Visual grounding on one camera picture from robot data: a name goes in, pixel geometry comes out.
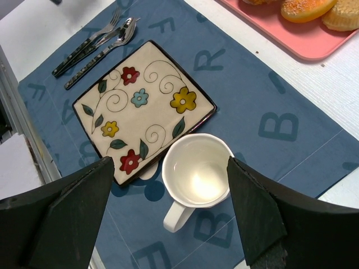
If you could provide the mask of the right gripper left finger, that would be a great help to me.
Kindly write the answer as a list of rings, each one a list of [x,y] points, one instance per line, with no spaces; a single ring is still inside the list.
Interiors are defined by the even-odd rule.
[[[106,156],[2,199],[1,268],[88,268],[113,179]]]

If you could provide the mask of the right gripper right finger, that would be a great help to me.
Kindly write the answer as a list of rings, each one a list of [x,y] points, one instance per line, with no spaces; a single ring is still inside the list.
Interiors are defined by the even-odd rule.
[[[358,267],[358,209],[306,196],[235,157],[227,174],[250,268]]]

